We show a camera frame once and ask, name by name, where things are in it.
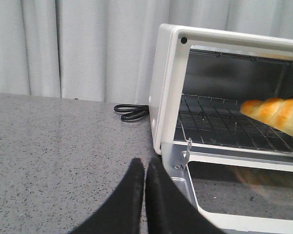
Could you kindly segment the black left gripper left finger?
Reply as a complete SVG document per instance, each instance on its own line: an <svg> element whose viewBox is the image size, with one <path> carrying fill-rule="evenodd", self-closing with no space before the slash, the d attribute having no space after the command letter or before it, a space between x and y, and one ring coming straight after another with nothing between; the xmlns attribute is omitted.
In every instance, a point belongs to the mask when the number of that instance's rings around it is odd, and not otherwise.
<svg viewBox="0 0 293 234"><path fill-rule="evenodd" d="M114 192L72 234L138 234L144 194L144 166L139 158L129 168Z"/></svg>

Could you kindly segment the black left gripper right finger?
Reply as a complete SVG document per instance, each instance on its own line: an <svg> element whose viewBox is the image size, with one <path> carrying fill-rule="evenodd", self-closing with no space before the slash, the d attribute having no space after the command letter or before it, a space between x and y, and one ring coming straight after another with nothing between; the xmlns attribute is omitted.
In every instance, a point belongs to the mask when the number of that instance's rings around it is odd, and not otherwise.
<svg viewBox="0 0 293 234"><path fill-rule="evenodd" d="M223 234L203 217L152 158L146 174L146 216L150 234Z"/></svg>

